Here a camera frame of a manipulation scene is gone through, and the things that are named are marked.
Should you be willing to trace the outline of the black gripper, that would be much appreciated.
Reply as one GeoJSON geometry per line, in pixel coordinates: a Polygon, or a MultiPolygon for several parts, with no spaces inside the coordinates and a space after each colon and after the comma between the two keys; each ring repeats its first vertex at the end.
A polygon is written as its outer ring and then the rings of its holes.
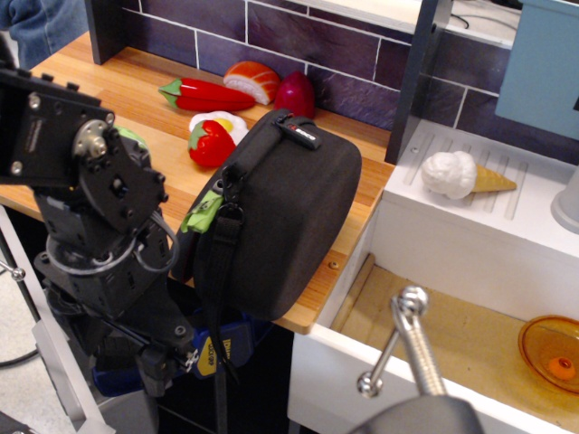
{"type": "Polygon", "coordinates": [[[192,369],[194,328],[171,298],[166,274],[143,269],[131,257],[117,264],[83,264],[80,257],[59,263],[48,251],[34,266],[44,277],[52,313],[92,367],[107,337],[124,336],[140,345],[138,371],[153,398],[192,369]]]}

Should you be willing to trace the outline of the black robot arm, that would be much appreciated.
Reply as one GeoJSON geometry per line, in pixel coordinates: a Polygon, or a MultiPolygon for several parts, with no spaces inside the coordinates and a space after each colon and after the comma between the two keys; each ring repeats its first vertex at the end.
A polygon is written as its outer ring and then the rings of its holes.
{"type": "Polygon", "coordinates": [[[179,246],[165,178],[113,112],[50,75],[1,70],[1,181],[32,189],[48,237],[34,265],[102,392],[164,395],[193,363],[194,330],[167,290],[179,246]]]}

